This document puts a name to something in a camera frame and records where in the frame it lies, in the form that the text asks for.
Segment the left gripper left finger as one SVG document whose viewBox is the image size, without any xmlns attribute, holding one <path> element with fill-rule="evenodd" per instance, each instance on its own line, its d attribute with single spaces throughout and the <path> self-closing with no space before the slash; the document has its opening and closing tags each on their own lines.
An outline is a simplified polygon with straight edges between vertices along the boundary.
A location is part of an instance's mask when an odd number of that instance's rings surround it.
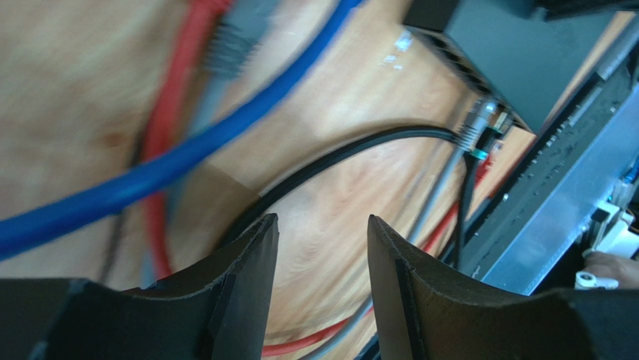
<svg viewBox="0 0 639 360">
<path fill-rule="evenodd" d="M 1 281 L 3 359 L 259 359 L 278 256 L 267 214 L 147 289 L 87 279 Z"/>
</svg>

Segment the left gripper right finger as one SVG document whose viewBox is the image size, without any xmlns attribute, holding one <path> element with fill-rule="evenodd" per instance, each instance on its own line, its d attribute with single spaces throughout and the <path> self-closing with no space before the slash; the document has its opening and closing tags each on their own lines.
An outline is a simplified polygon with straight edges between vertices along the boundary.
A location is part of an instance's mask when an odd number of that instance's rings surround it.
<svg viewBox="0 0 639 360">
<path fill-rule="evenodd" d="M 383 359 L 636 359 L 638 292 L 525 296 L 474 280 L 370 216 L 367 258 Z"/>
</svg>

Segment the black network switch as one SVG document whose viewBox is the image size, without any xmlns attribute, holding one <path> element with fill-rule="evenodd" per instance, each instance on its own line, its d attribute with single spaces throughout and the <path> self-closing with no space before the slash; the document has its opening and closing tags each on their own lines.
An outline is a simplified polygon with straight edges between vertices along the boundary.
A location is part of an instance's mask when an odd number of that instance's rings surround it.
<svg viewBox="0 0 639 360">
<path fill-rule="evenodd" d="M 412 1 L 402 24 L 474 92 L 539 133 L 613 18 L 553 19 L 535 1 Z"/>
</svg>

